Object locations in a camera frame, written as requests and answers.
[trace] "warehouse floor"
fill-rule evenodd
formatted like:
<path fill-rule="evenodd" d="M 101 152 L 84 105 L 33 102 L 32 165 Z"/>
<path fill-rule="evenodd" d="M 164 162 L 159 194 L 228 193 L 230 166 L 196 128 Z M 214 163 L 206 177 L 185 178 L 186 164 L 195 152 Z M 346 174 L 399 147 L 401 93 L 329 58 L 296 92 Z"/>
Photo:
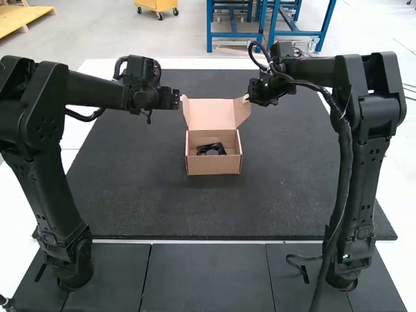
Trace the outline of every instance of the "warehouse floor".
<path fill-rule="evenodd" d="M 27 34 L 11 34 L 0 40 L 0 57 L 19 55 L 36 61 L 52 60 L 68 64 L 73 70 L 87 59 L 116 59 L 128 54 L 156 59 L 246 58 L 244 49 L 236 47 L 221 47 L 206 53 L 205 0 L 179 0 L 179 17 L 167 12 L 164 21 L 158 21 L 153 12 L 144 11 L 139 16 L 133 0 L 29 2 L 31 5 L 56 6 L 58 15 L 31 23 Z M 299 28 L 318 29 L 327 4 L 328 0 L 303 0 Z M 402 81 L 416 85 L 415 7 L 416 1 L 407 6 L 406 0 L 338 0 L 324 48 L 316 56 L 394 51 L 398 55 Z M 237 26 L 255 30 L 255 24 L 237 22 Z M 226 17 L 220 24 L 213 23 L 213 29 L 227 27 Z M 415 93 L 405 92 L 416 98 Z M 406 120 L 398 128 L 387 152 L 388 161 L 396 169 L 395 174 L 387 176 L 386 171 L 382 171 L 381 179 L 387 184 L 380 183 L 377 193 L 379 201 L 386 203 L 383 207 L 392 207 L 386 214 L 399 239 L 394 243 L 378 243 L 377 247 L 409 311 L 416 311 L 414 292 L 408 286 L 416 273 L 412 266 L 398 265 L 403 260 L 408 263 L 408 259 L 416 256 L 415 250 L 410 249 L 414 245 L 411 214 L 414 214 L 416 187 L 416 164 L 412 157 L 416 154 L 416 106 L 412 100 L 408 100 L 407 105 Z M 4 169 L 6 164 L 2 162 L 0 157 L 0 168 L 3 166 Z M 24 198 L 19 200 L 22 201 L 19 204 L 25 204 Z"/>
<path fill-rule="evenodd" d="M 126 54 L 149 57 L 242 57 L 228 49 L 206 53 L 205 0 L 179 0 L 179 17 L 165 13 L 158 21 L 148 10 L 136 13 L 133 0 L 30 0 L 31 5 L 53 5 L 57 16 L 29 25 L 27 34 L 0 40 L 0 55 L 54 60 L 77 69 L 85 59 L 111 59 Z M 338 0 L 321 54 L 369 53 L 393 50 L 403 60 L 414 59 L 416 11 L 406 0 Z M 328 0 L 304 0 L 300 29 L 320 28 Z M 214 29 L 229 27 L 227 17 Z M 255 23 L 239 23 L 256 29 Z"/>

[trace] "blue metal frame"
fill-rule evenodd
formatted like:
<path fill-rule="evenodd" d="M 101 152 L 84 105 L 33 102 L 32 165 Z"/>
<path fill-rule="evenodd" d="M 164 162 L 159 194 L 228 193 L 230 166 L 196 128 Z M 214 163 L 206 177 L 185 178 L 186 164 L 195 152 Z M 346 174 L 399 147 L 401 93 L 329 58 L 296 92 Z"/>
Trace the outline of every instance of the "blue metal frame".
<path fill-rule="evenodd" d="M 252 22 L 252 14 L 253 14 L 253 0 L 240 0 L 240 1 L 232 1 L 232 0 L 213 0 L 213 16 L 211 18 L 211 21 L 214 21 L 214 11 L 215 10 L 223 10 L 223 9 L 229 9 L 230 6 L 235 5 L 242 5 L 242 6 L 235 6 L 235 10 L 245 10 L 245 4 L 248 2 L 247 6 L 247 22 Z"/>
<path fill-rule="evenodd" d="M 320 31 L 301 31 L 295 24 L 295 21 L 299 18 L 299 11 L 300 5 L 302 4 L 302 0 L 298 0 L 298 10 L 293 18 L 291 18 L 285 11 L 287 6 L 281 4 L 280 0 L 274 0 L 273 3 L 273 13 L 272 13 L 272 21 L 270 22 L 270 32 L 268 34 L 268 44 L 267 48 L 269 49 L 270 46 L 274 43 L 274 39 L 276 36 L 317 36 L 319 37 L 319 42 L 315 47 L 315 51 L 320 52 L 324 45 L 326 33 L 328 31 L 328 27 L 330 26 L 330 21 L 332 17 L 333 10 L 335 8 L 335 4 L 337 0 L 329 0 L 328 8 L 326 10 L 324 22 L 322 24 L 322 28 Z M 276 30 L 276 22 L 278 20 L 278 14 L 281 14 L 283 19 L 285 20 L 286 24 L 289 26 L 289 31 L 277 31 Z"/>
<path fill-rule="evenodd" d="M 258 32 L 239 32 L 237 30 L 237 24 L 235 23 L 234 10 L 240 10 L 242 7 L 239 6 L 246 1 L 224 1 L 224 0 L 207 0 L 207 52 L 210 53 L 213 51 L 213 38 L 254 38 L 258 42 L 263 41 L 263 29 L 265 28 L 266 23 L 266 11 L 267 11 L 267 2 L 265 1 L 261 6 L 261 17 L 259 20 L 259 30 Z M 248 0 L 248 11 L 247 11 L 247 21 L 251 21 L 252 9 L 253 9 L 253 0 Z M 213 20 L 214 10 L 228 10 L 229 19 L 231 22 L 231 32 L 212 32 L 211 22 Z"/>
<path fill-rule="evenodd" d="M 263 0 L 257 0 L 257 7 L 256 7 L 256 10 L 255 10 L 256 20 L 259 19 L 260 8 L 261 8 L 261 5 L 259 5 L 259 3 L 261 4 L 262 2 L 263 2 Z M 302 0 L 282 1 L 281 5 L 284 8 L 291 8 L 292 10 L 296 10 L 296 13 L 294 15 L 293 20 L 298 21 L 299 13 L 300 13 L 300 7 L 302 6 Z M 267 1 L 267 8 L 274 8 L 274 0 L 268 0 Z"/>

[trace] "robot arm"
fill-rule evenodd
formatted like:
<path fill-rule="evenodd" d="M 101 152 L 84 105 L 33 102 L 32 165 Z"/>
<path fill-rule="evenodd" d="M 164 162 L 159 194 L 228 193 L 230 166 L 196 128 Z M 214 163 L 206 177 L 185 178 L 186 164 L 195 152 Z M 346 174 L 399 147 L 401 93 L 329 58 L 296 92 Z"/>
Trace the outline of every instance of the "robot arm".
<path fill-rule="evenodd" d="M 120 66 L 127 68 L 120 73 Z M 72 198 L 60 158 L 65 114 L 91 121 L 105 109 L 140 114 L 178 109 L 179 91 L 159 85 L 161 67 L 145 57 L 116 64 L 114 81 L 72 72 L 63 64 L 3 57 L 0 71 L 0 151 L 13 169 L 38 223 L 35 238 L 62 289 L 74 290 L 92 276 L 92 236 Z M 91 116 L 67 104 L 99 107 Z"/>
<path fill-rule="evenodd" d="M 265 54 L 269 68 L 260 65 L 260 78 L 251 79 L 248 87 L 252 103 L 277 105 L 279 97 L 296 93 L 296 86 L 322 92 L 332 103 L 331 124 L 339 134 L 341 165 L 337 201 L 325 230 L 321 272 L 331 286 L 351 291 L 361 270 L 371 265 L 380 169 L 390 139 L 406 115 L 397 57 L 373 53 L 295 58 L 290 42 L 278 42 L 271 56 Z M 332 95 L 322 86 L 332 87 Z M 317 308 L 314 301 L 310 311 Z"/>

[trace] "cardboard box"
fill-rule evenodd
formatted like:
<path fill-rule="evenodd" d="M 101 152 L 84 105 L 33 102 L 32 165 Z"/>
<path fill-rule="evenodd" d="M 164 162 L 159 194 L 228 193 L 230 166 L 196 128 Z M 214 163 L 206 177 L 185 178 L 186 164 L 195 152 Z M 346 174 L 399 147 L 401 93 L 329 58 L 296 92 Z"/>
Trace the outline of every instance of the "cardboard box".
<path fill-rule="evenodd" d="M 237 129 L 252 112 L 252 104 L 237 99 L 189 99 L 182 96 L 188 124 L 185 144 L 187 174 L 239 174 L 242 164 Z M 227 155 L 196 155 L 196 147 L 221 142 Z"/>

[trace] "caster wheel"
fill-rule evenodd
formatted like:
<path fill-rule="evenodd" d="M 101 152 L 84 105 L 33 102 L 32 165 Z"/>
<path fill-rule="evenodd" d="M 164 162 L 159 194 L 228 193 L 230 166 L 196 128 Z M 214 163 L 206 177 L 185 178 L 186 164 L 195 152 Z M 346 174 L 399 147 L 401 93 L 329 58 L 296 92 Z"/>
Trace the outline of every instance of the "caster wheel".
<path fill-rule="evenodd" d="M 314 44 L 314 43 L 312 43 L 312 42 L 308 43 L 308 44 L 307 44 L 307 51 L 308 51 L 309 53 L 314 52 L 314 50 L 315 50 L 315 45 L 316 45 L 316 44 Z"/>

